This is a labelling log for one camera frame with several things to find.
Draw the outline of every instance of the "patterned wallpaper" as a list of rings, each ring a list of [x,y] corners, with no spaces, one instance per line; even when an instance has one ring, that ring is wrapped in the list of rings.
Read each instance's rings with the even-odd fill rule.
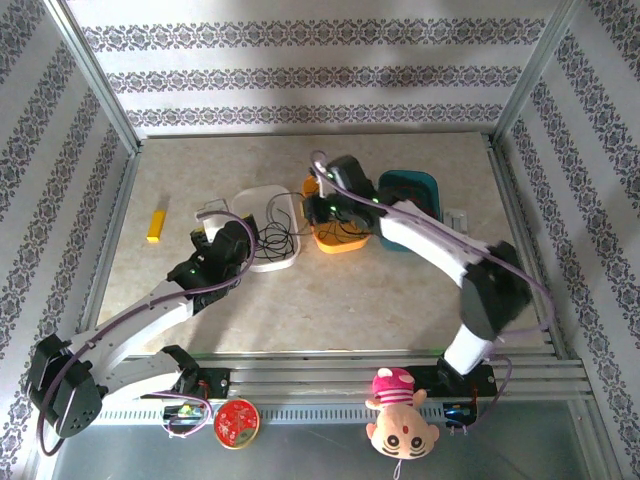
[[[4,480],[22,476],[35,438],[35,344],[79,326],[128,155],[39,0],[0,0],[0,32]]]
[[[488,131],[557,3],[68,1],[141,136]]]
[[[640,478],[639,4],[586,1],[504,145],[565,341]]]

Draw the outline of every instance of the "white tray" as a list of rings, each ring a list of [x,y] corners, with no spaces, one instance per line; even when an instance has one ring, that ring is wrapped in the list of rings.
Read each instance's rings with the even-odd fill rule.
[[[262,230],[267,226],[269,221],[267,220],[267,204],[269,201],[278,194],[289,193],[289,190],[280,185],[266,185],[264,187],[249,188],[243,190],[231,200],[231,212],[239,216],[253,215],[256,221],[258,230]],[[287,225],[288,219],[285,215],[280,213],[278,209],[281,209],[291,217],[291,232],[298,232],[298,222],[296,220],[296,212],[293,207],[293,201],[291,195],[283,195],[278,197],[274,201],[273,206],[273,219]],[[271,272],[273,270],[280,270],[293,265],[296,258],[300,254],[300,239],[297,235],[293,236],[293,253],[283,260],[276,260],[275,262],[268,259],[256,258],[251,265],[250,270],[252,272]]]

